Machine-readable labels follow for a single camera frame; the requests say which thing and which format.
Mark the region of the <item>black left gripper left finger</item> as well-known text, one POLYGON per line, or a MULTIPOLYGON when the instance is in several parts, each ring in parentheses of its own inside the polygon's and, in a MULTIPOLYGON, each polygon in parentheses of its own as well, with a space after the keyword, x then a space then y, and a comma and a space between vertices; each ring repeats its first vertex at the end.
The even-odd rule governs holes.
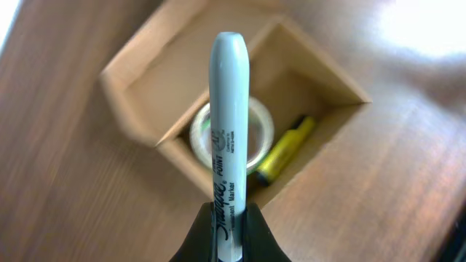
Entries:
POLYGON ((213 259, 213 203, 204 203, 170 262, 211 262, 213 259))

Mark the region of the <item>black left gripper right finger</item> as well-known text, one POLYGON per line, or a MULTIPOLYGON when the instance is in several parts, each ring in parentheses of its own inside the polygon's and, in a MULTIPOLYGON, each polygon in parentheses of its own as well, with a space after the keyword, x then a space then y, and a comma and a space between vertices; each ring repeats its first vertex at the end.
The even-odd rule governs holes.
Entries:
POLYGON ((243 222, 244 262, 291 262, 278 245, 256 203, 247 204, 243 222))

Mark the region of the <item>yellow highlighter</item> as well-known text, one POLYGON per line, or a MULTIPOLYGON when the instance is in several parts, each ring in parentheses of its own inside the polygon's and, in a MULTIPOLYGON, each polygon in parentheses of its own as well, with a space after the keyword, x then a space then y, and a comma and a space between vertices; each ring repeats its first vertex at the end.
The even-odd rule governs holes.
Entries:
POLYGON ((270 186, 280 176, 315 125, 316 122, 311 116, 303 115, 283 133, 256 169, 256 177, 261 185, 270 186))

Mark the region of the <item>brown cardboard box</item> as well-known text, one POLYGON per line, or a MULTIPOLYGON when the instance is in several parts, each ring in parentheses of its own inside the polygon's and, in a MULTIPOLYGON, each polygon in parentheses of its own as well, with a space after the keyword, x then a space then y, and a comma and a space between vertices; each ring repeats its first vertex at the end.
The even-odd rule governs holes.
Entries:
POLYGON ((368 101, 268 1, 164 1, 100 80, 128 137, 228 207, 274 199, 368 101))

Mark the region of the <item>white Sharpie permanent marker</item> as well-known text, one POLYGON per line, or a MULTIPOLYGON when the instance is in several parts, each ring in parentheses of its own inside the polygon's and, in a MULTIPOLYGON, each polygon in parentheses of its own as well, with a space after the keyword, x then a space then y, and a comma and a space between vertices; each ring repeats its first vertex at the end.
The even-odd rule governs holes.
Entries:
POLYGON ((216 260, 241 261, 248 158, 249 58, 240 33, 217 35, 210 56, 216 260))

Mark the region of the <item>green tape roll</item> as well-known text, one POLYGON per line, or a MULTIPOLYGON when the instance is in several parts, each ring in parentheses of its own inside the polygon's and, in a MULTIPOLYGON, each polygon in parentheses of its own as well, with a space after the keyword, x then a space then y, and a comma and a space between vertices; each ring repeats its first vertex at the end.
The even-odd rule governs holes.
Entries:
POLYGON ((201 123, 201 148, 207 159, 211 158, 210 114, 201 123))

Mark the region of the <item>white masking tape roll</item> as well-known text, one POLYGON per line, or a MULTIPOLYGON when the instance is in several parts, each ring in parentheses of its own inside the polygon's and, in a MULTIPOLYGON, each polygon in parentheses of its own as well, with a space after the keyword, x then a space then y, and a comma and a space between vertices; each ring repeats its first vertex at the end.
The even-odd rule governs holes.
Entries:
MULTIPOLYGON (((191 123, 189 142, 194 155, 207 168, 212 168, 211 158, 207 159, 201 148, 201 123, 210 114, 210 104, 200 108, 191 123)), ((258 99, 249 98, 248 114, 248 163, 247 174, 253 173, 269 153, 274 140, 272 115, 258 99)))

